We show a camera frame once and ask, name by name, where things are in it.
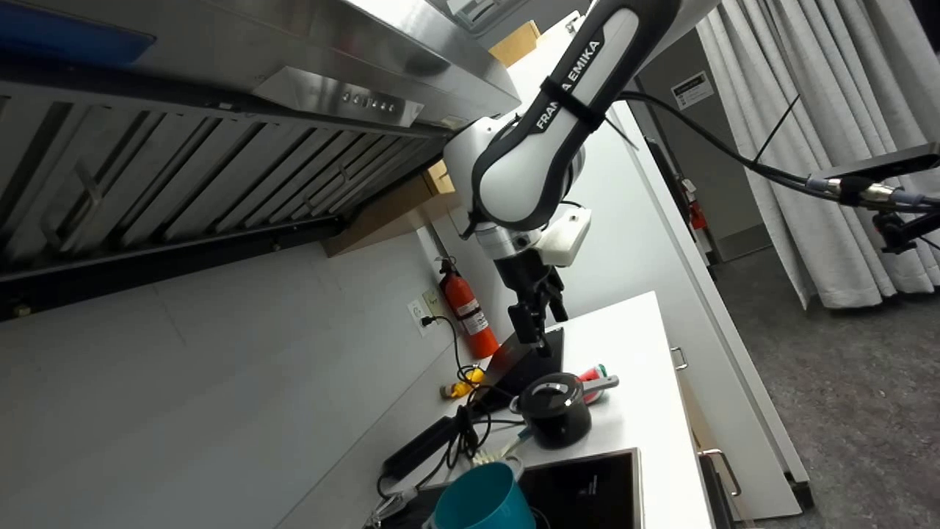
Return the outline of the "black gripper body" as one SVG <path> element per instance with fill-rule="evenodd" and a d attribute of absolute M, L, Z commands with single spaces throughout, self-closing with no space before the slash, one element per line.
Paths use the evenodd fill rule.
<path fill-rule="evenodd" d="M 510 311 L 528 314 L 530 323 L 536 326 L 536 340 L 539 340 L 544 320 L 551 318 L 551 311 L 547 307 L 547 295 L 548 290 L 563 295 L 563 282 L 561 282 L 558 270 L 548 268 L 536 255 L 536 249 L 526 249 L 519 255 L 498 258 L 495 270 L 498 270 L 501 282 L 516 295 L 516 304 L 507 308 L 507 318 L 510 318 Z"/>

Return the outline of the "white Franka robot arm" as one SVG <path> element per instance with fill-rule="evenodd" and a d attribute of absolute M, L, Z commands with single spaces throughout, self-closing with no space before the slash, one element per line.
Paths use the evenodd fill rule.
<path fill-rule="evenodd" d="M 526 110 L 469 163 L 464 238 L 489 249 L 498 279 L 516 295 L 507 320 L 523 345 L 539 345 L 547 311 L 561 307 L 558 274 L 528 236 L 558 216 L 576 152 L 626 85 L 705 11 L 695 0 L 597 0 Z"/>

